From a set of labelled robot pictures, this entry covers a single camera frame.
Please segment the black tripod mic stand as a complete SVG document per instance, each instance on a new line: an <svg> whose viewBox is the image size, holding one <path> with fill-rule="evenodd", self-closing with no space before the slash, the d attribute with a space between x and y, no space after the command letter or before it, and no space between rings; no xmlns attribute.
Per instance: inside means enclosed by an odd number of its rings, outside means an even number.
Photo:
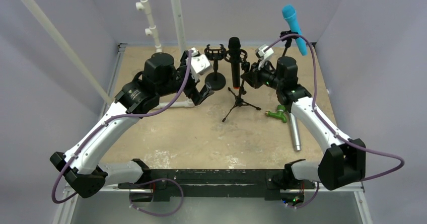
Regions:
<svg viewBox="0 0 427 224"><path fill-rule="evenodd" d="M243 70L243 72L248 72L249 68L250 68L250 63L247 61L247 56L248 56L247 52L245 50L241 49L240 62L239 62L239 70ZM224 60L226 62L229 62L228 50L226 51ZM237 107L250 106L250 107L255 108L258 111L261 110L260 107L257 107L257 106L255 106L253 104L250 104L250 103L244 101L244 99L242 98L242 96L247 93L246 90L245 90L245 88L244 88L244 83L245 83L245 81L240 78L240 87L238 89L235 89L235 90L238 90L238 94L235 94L231 90L231 88L228 87L228 91L231 92L231 94L234 96L235 103L234 103L233 107L229 110L229 112L227 113L227 115L222 119L222 122L225 122L225 120L227 119L227 117L229 116L229 114L232 112L232 110L235 109L235 108L237 108Z"/></svg>

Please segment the black shock-mount round-base stand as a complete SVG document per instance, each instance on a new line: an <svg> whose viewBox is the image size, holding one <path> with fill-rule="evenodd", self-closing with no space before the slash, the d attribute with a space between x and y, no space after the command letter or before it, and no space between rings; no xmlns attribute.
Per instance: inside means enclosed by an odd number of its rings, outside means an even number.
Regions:
<svg viewBox="0 0 427 224"><path fill-rule="evenodd" d="M204 54L209 61L213 61L213 72L205 77L205 83L209 83L214 91L221 90L226 85L225 76L218 72L219 61L225 58L226 49L223 44L219 44L219 48L210 48L210 44L204 49Z"/></svg>

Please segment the black microphone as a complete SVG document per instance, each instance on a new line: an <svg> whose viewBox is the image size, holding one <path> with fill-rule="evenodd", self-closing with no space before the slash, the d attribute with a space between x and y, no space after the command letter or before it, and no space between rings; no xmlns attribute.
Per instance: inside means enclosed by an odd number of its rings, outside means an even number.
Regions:
<svg viewBox="0 0 427 224"><path fill-rule="evenodd" d="M240 39L238 37L231 37L229 39L228 48L229 62L231 64L232 84L234 89L238 89L240 87Z"/></svg>

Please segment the silver grey microphone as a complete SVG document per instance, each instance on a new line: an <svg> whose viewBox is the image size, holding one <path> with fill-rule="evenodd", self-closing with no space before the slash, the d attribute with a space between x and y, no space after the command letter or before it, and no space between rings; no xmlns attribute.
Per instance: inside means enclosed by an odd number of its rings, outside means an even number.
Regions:
<svg viewBox="0 0 427 224"><path fill-rule="evenodd" d="M292 134L294 150L296 152L300 152L302 150L302 145L301 145L301 138L300 138L300 133L298 128L298 122L296 117L292 113L289 113L289 117L290 117L291 134Z"/></svg>

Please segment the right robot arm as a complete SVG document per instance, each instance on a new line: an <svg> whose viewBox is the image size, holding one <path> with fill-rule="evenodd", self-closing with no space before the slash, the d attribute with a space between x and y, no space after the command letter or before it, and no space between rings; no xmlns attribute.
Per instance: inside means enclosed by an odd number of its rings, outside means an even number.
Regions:
<svg viewBox="0 0 427 224"><path fill-rule="evenodd" d="M295 187L302 180L309 180L334 190L361 181L366 174L365 143L341 133L313 102L309 91L298 83L298 66L294 58L280 57L275 69L270 65L266 63L259 67L254 63L241 78L255 89L262 85L275 89L279 103L301 121L323 152L319 163L301 159L285 164L283 182Z"/></svg>

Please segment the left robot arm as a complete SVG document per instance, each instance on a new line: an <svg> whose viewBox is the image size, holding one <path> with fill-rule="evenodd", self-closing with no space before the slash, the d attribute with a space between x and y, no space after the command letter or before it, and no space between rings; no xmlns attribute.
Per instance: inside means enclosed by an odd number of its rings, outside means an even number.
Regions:
<svg viewBox="0 0 427 224"><path fill-rule="evenodd" d="M103 164L102 157L117 140L139 120L158 115L171 107L160 105L167 95L184 94L194 105L201 104L214 92L210 84L197 89L199 78L211 70L205 54L195 48L183 52L178 67L174 57L156 52L144 63L142 71L125 84L96 125L66 152L55 152L51 163L75 194L88 198L103 187L132 183L145 188L150 183L149 167L139 159L126 163Z"/></svg>

